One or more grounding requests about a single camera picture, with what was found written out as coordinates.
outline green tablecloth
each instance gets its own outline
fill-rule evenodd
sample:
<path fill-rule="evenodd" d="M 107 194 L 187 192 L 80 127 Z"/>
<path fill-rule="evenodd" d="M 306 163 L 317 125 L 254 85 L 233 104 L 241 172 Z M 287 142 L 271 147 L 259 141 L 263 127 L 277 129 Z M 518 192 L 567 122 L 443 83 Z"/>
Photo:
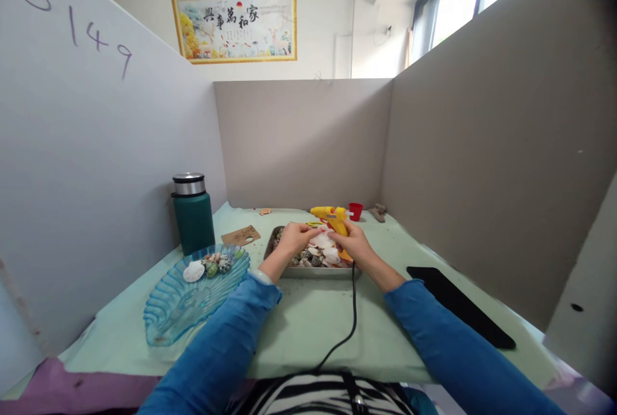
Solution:
<path fill-rule="evenodd" d="M 261 239 L 245 248 L 251 267 L 259 266 L 273 228 L 287 222 L 316 220 L 306 211 L 233 209 L 225 204 L 214 216 L 217 239 L 252 224 Z M 371 245 L 405 278 L 408 265 L 438 267 L 517 343 L 504 352 L 534 384 L 544 388 L 555 376 L 555 365 L 520 317 L 457 273 L 386 216 L 378 223 L 368 212 L 360 226 Z M 169 348 L 150 348 L 145 340 L 143 309 L 148 295 L 166 272 L 181 259 L 179 249 L 137 279 L 97 315 L 94 322 L 60 359 L 72 372 L 113 372 L 163 375 L 199 331 L 188 332 Z M 270 314 L 249 370 L 249 377 L 267 378 L 314 367 L 352 327 L 352 286 L 347 280 L 282 279 L 284 297 Z M 386 308 L 382 294 L 368 276 L 357 285 L 358 325 L 353 338 L 330 357 L 328 366 L 349 367 L 354 373 L 385 382 L 432 382 L 404 330 Z"/>

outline black cable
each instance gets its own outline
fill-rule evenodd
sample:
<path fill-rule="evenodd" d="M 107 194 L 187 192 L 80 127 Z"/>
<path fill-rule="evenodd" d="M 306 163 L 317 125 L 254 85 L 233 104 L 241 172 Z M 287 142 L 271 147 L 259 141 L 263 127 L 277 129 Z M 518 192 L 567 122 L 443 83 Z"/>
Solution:
<path fill-rule="evenodd" d="M 319 365 L 317 367 L 315 367 L 313 370 L 311 370 L 311 373 L 312 372 L 319 372 L 321 370 L 321 368 L 323 367 L 323 364 L 325 364 L 326 361 L 328 360 L 328 358 L 330 357 L 330 355 L 332 355 L 332 353 L 334 351 L 336 351 L 336 349 L 340 348 L 343 344 L 348 342 L 352 338 L 353 334 L 355 333 L 355 326 L 358 323 L 358 313 L 357 313 L 356 305 L 355 305 L 355 262 L 352 263 L 352 285 L 353 285 L 353 325 L 352 325 L 352 330 L 349 333 L 349 335 L 347 335 L 347 338 L 345 338 L 341 342 L 339 342 L 339 343 L 334 345 L 334 347 L 330 350 L 330 352 L 328 352 L 326 354 L 326 357 L 323 358 L 323 360 L 319 363 Z"/>

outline purple fabric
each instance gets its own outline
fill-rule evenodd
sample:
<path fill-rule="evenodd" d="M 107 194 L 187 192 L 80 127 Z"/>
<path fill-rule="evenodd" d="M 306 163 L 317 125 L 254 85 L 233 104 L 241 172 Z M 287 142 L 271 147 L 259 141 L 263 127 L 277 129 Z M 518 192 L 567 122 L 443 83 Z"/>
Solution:
<path fill-rule="evenodd" d="M 160 381 L 158 376 L 68 373 L 57 358 L 37 368 L 24 394 L 0 401 L 2 415 L 79 415 L 139 407 Z"/>

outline painting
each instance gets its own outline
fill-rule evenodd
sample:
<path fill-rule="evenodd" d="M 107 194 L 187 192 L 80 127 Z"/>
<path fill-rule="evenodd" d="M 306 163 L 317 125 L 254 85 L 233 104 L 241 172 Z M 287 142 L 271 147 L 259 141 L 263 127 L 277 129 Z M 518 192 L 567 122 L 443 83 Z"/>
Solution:
<path fill-rule="evenodd" d="M 172 0 L 193 64 L 297 60 L 296 0 Z"/>

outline blue shirt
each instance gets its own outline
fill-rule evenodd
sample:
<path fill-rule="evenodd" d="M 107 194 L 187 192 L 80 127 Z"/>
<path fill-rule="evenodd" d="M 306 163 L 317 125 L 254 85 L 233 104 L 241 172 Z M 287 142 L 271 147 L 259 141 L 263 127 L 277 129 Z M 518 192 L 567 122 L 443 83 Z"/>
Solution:
<path fill-rule="evenodd" d="M 221 415 L 242 383 L 265 318 L 283 294 L 247 275 L 140 408 L 141 415 Z M 422 280 L 385 300 L 430 374 L 469 415 L 564 415 L 483 337 L 444 308 Z M 415 406 L 419 415 L 434 413 Z"/>

